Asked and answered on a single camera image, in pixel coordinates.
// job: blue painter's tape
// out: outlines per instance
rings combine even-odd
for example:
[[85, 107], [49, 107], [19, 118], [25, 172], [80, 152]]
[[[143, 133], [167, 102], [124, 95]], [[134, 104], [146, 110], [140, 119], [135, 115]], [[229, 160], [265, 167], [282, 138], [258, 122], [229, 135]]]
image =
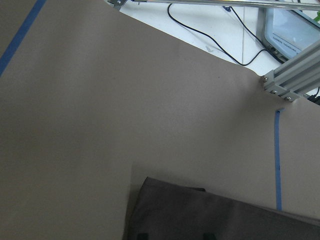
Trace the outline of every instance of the blue painter's tape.
[[0, 77], [2, 73], [5, 71], [7, 65], [9, 64], [10, 60], [14, 56], [19, 45], [21, 44], [29, 28], [31, 27], [32, 23], [36, 19], [38, 13], [40, 12], [41, 8], [45, 3], [46, 3], [46, 0], [37, 0], [35, 2], [28, 16], [25, 18], [24, 22], [22, 23], [19, 30], [16, 32], [9, 46], [4, 51], [2, 57], [0, 58]]
[[275, 199], [278, 211], [282, 211], [279, 125], [280, 113], [284, 110], [284, 108], [276, 110], [274, 116]]

